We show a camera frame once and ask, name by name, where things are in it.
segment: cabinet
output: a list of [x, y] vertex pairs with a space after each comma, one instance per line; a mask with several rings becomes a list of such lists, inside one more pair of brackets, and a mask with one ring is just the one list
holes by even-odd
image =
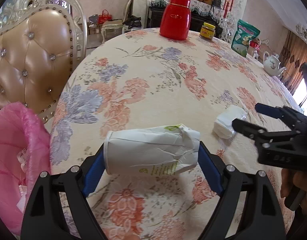
[[[162, 7], [149, 7], [148, 18], [147, 18], [147, 28], [159, 28], [162, 15], [165, 8]], [[222, 28], [212, 20], [210, 17], [202, 17], [195, 12], [191, 12], [191, 22], [189, 30], [200, 32], [201, 26], [204, 22], [208, 22], [216, 26], [215, 28], [215, 37], [219, 38], [222, 33]]]

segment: teapot lid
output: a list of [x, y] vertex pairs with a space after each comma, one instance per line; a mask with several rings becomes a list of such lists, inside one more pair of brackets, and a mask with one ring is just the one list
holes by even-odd
[[278, 54], [276, 54], [276, 55], [272, 54], [271, 57], [274, 57], [276, 60], [279, 60], [279, 55]]

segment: floral tablecloth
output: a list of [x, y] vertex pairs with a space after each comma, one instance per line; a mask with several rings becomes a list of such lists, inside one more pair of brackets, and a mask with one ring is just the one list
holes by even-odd
[[[147, 6], [167, 6], [170, 0], [147, 0]], [[206, 4], [204, 2], [200, 2], [197, 0], [191, 0], [190, 1], [190, 10], [196, 11], [201, 16], [205, 17], [208, 15], [211, 6], [209, 4]], [[214, 8], [215, 15], [221, 15], [222, 10], [218, 8]]]
[[[205, 41], [189, 32], [185, 41], [144, 29], [120, 35], [93, 51], [70, 77], [57, 106], [51, 138], [52, 173], [67, 171], [94, 155], [110, 130], [183, 123], [200, 132], [211, 153], [242, 172], [265, 170], [281, 204], [286, 228], [293, 214], [279, 196], [279, 168], [257, 163], [253, 141], [213, 133], [215, 118], [228, 106], [268, 130], [286, 130], [279, 120], [259, 115], [257, 102], [298, 109], [290, 93], [262, 65], [231, 50], [224, 41]], [[228, 232], [237, 229], [243, 194]], [[64, 213], [78, 234], [65, 195]], [[219, 200], [199, 165], [178, 176], [129, 177], [106, 173], [87, 199], [109, 240], [192, 239], [206, 226]]]

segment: pink netting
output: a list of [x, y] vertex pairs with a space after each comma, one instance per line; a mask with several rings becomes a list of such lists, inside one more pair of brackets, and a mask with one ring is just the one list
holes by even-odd
[[[23, 219], [17, 207], [21, 198], [19, 185], [27, 186], [27, 204], [40, 172], [50, 172], [49, 142], [49, 133], [31, 109], [18, 102], [0, 111], [0, 217], [14, 234], [20, 234]], [[24, 172], [17, 155], [26, 148]]]

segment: tissue paper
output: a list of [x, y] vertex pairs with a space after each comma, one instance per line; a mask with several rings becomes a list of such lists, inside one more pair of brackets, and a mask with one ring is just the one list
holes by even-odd
[[239, 106], [231, 105], [223, 113], [217, 116], [214, 122], [214, 132], [223, 139], [229, 139], [234, 136], [235, 131], [232, 128], [232, 121], [236, 118], [245, 120], [246, 112]]
[[197, 165], [200, 133], [183, 124], [108, 132], [108, 174], [175, 175]]

